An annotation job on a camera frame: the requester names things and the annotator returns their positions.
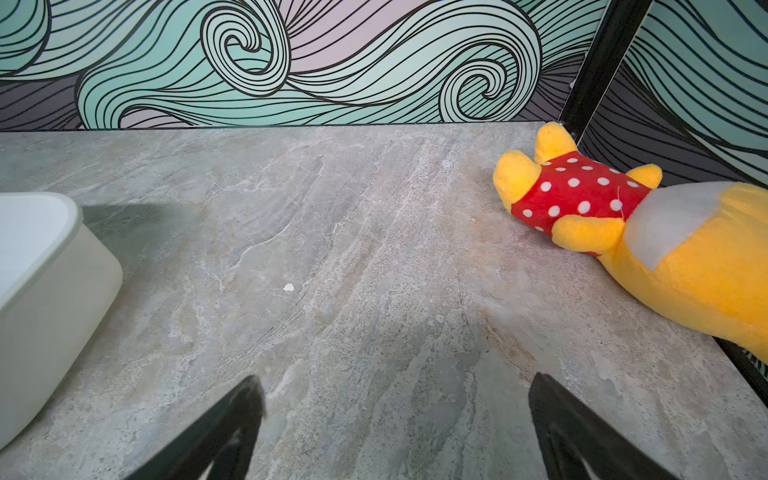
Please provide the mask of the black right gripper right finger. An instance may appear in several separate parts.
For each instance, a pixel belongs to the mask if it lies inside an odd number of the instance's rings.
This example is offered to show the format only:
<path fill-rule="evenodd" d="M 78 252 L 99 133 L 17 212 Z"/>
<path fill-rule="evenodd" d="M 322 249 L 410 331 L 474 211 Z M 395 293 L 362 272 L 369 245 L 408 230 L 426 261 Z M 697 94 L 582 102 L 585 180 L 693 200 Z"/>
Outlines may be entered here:
<path fill-rule="evenodd" d="M 552 376 L 534 376 L 528 401 L 550 479 L 675 478 Z"/>

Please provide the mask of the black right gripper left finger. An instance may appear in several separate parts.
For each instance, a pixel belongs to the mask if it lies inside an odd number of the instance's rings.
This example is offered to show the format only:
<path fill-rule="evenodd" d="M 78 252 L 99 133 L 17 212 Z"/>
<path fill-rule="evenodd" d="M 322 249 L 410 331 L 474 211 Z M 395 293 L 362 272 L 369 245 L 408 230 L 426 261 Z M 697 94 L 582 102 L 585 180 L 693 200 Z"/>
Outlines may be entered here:
<path fill-rule="evenodd" d="M 260 379 L 233 387 L 130 479 L 243 479 L 266 416 Z"/>

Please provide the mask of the white plastic storage box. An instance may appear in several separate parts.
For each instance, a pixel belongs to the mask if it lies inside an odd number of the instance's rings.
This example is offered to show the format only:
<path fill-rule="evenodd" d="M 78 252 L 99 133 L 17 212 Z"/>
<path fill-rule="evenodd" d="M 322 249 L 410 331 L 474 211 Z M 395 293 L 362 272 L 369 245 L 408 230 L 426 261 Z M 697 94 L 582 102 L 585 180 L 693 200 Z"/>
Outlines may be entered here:
<path fill-rule="evenodd" d="M 1 196 L 1 443 L 42 410 L 115 300 L 117 258 L 81 208 L 49 192 Z"/>

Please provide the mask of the yellow plush bear toy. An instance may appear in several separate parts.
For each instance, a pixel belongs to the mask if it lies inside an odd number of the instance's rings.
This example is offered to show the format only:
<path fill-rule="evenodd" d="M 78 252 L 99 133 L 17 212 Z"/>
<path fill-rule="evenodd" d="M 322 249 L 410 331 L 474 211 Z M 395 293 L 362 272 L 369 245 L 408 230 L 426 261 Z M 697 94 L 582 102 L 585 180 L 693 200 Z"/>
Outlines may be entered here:
<path fill-rule="evenodd" d="M 505 209 L 569 251 L 594 256 L 661 316 L 767 357 L 767 192 L 741 182 L 662 185 L 581 154 L 555 122 L 532 155 L 509 151 L 494 187 Z"/>

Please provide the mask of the black corner frame post right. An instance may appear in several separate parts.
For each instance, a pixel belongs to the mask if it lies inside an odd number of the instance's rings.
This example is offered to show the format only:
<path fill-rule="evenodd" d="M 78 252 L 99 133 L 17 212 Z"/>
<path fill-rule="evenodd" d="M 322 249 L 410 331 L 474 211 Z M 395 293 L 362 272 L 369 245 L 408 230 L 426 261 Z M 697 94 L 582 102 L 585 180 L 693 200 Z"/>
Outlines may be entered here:
<path fill-rule="evenodd" d="M 559 122 L 579 143 L 653 4 L 609 1 L 576 76 Z"/>

